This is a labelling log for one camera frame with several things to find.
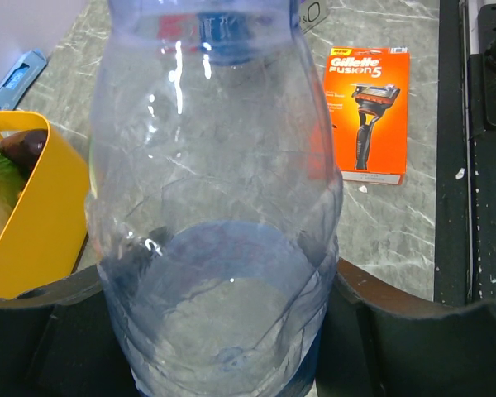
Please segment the clear bottle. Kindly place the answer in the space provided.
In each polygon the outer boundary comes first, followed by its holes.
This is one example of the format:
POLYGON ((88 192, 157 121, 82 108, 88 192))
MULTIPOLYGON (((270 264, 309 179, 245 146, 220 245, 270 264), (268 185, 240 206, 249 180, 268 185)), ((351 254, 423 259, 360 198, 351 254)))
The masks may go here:
POLYGON ((342 178, 295 1, 111 1, 88 234, 143 396, 304 396, 338 260, 342 178), (198 14, 247 15, 212 65, 198 14))

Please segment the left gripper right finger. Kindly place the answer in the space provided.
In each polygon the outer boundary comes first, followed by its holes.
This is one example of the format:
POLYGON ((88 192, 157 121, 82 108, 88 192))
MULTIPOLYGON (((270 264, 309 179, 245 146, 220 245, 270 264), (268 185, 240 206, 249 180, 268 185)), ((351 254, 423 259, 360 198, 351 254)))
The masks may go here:
POLYGON ((316 386, 320 396, 496 396, 496 299, 437 304, 339 260, 316 386))

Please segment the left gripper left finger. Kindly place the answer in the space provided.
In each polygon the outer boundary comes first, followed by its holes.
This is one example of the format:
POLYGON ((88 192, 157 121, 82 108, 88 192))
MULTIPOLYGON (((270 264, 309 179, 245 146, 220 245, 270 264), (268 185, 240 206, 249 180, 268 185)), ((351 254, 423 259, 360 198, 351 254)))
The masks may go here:
POLYGON ((96 267, 0 299, 0 396, 134 396, 96 267))

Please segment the blue cap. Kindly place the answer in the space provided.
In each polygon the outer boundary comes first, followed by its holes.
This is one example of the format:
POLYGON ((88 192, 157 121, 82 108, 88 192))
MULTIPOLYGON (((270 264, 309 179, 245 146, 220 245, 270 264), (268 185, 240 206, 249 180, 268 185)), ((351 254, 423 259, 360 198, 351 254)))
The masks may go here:
POLYGON ((254 58, 253 34, 245 13, 201 12, 198 21, 202 52, 212 65, 234 66, 254 58))

